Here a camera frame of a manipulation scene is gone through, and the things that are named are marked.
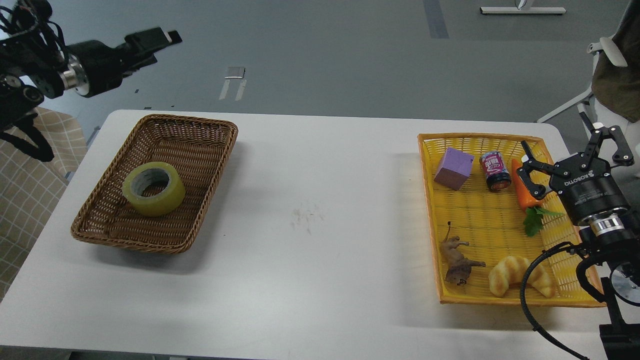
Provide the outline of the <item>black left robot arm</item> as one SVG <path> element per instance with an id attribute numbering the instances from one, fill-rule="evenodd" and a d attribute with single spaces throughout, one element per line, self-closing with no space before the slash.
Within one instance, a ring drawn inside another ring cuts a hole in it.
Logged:
<path id="1" fill-rule="evenodd" d="M 96 39 L 67 44 L 51 20 L 47 0 L 18 0 L 1 7 L 1 139 L 40 162 L 55 155 L 35 126 L 36 109 L 65 91 L 91 98 L 121 86 L 141 68 L 157 62 L 155 54 L 182 42 L 176 30 L 154 27 L 128 34 L 109 47 Z"/>

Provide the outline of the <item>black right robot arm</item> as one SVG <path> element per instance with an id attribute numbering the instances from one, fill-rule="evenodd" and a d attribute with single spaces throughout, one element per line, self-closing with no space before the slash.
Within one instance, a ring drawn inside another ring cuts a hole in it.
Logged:
<path id="1" fill-rule="evenodd" d="M 554 346 L 583 360 L 538 323 L 526 301 L 526 282 L 544 260 L 560 253 L 580 256 L 576 265 L 579 285 L 599 303 L 606 304 L 610 324 L 599 326 L 599 338 L 609 360 L 639 357 L 640 328 L 622 317 L 618 301 L 639 305 L 639 214 L 633 210 L 615 181 L 612 168 L 634 164 L 626 137 L 619 126 L 594 124 L 585 112 L 580 118 L 590 132 L 585 150 L 548 164 L 535 159 L 525 141 L 527 160 L 518 176 L 533 198 L 557 194 L 581 242 L 564 241 L 538 255 L 526 269 L 519 287 L 519 302 L 532 329 Z"/>

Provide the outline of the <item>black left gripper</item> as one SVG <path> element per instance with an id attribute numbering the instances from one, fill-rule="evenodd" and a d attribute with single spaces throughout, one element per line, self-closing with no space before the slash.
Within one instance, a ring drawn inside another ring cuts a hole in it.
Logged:
<path id="1" fill-rule="evenodd" d="M 108 47 L 90 39 L 68 47 L 71 58 L 80 66 L 80 84 L 75 87 L 78 95 L 91 98 L 118 88 L 131 71 L 157 63 L 158 51 L 180 44 L 183 39 L 177 30 L 151 28 L 128 34 L 124 41 Z"/>

